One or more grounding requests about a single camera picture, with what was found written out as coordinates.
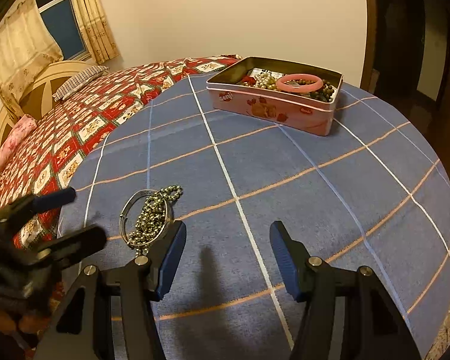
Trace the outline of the silver metal bangle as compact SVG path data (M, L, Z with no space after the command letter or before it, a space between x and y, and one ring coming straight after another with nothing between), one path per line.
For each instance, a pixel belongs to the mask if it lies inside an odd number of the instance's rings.
M124 205L119 215L119 231L122 240L136 255L146 255L150 247L167 230L174 220L173 205L180 199L183 189L178 185L154 190L142 189L134 193ZM134 230L126 229L128 213L133 206L142 201L143 205L137 216Z

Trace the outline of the pink plastic bangle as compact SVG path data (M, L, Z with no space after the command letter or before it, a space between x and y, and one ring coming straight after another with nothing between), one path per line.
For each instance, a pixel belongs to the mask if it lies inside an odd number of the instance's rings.
M308 94L321 89L323 80L311 74L297 73L280 77L275 85L278 90L291 94Z

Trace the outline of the red cord gold pendant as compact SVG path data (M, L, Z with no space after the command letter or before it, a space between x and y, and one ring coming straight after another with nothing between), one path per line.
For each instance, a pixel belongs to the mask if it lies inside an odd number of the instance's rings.
M241 86L255 86L256 85L256 79L252 76L244 76L241 81L239 82L239 85Z

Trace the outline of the red patterned bed quilt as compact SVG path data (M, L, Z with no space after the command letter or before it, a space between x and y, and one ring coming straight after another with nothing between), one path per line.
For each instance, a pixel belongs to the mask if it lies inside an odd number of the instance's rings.
M15 152L0 156L0 209L27 194L51 194L67 186L88 197L93 172L82 184L75 172L88 165L100 168L98 157L113 144L113 130L136 121L137 113L181 79L219 72L238 60L237 55L183 58L112 73L89 67L91 76L77 92L43 118L25 115L24 125L12 129L12 136L24 136L17 139Z

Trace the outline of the pink floral pillow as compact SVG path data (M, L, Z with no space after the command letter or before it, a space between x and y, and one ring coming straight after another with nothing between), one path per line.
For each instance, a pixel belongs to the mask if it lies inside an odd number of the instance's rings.
M13 126L9 135L0 148L0 172L5 169L7 162L17 151L20 144L37 128L36 120L29 114L25 114Z

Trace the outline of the blue plaid tablecloth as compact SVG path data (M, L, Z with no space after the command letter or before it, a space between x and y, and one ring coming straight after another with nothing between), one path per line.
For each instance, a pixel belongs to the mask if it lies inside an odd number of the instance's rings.
M303 307L269 241L291 237L334 267L371 267L426 354L450 305L450 180L394 107L343 85L331 133L316 136L213 108L205 76L167 89L99 144L71 178L58 232L102 226L106 270L133 256L119 215L135 192L180 185L187 241L154 306L168 359L286 359Z

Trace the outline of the cream wooden headboard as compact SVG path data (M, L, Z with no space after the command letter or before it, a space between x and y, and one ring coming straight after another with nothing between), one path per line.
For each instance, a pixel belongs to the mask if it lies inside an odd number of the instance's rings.
M91 66L91 63L78 60L66 60L51 63L26 88L19 105L22 110L41 120L58 102L53 99L53 93L70 77ZM15 121L3 107L0 111L0 147L5 142Z

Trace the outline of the striped grey pillow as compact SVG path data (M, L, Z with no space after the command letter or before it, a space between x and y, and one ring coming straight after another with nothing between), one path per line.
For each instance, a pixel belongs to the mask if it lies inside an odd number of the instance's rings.
M108 71L106 66L89 66L66 80L52 95L52 98L55 101L66 100L92 81L106 75Z

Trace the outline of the beige patterned curtain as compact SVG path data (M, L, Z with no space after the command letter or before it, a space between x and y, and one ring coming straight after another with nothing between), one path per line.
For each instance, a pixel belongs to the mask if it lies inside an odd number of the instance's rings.
M93 60L119 55L101 0L71 0L79 33ZM12 119L24 115L19 100L35 78L64 55L36 0L0 0L0 99Z

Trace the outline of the pink metal tin box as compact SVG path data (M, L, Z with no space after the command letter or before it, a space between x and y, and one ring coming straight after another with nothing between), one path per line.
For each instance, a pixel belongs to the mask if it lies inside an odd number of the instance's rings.
M323 87L308 94L278 90L272 77L257 77L255 86L239 85L253 68L283 75L305 73L322 79ZM318 136L331 130L343 74L330 69L285 60L247 57L207 80L214 108L265 119Z

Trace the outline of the dark window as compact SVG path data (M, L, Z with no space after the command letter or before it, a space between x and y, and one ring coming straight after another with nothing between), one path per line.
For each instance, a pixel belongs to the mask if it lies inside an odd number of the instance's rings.
M64 60L91 57L80 34L71 0L35 0L45 26L57 42Z

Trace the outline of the brown wooden door frame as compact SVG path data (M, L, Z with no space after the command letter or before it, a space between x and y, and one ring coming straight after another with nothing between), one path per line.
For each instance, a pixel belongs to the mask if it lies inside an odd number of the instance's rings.
M360 88L370 91L373 75L373 64L376 55L377 0L366 0L366 6L367 35Z

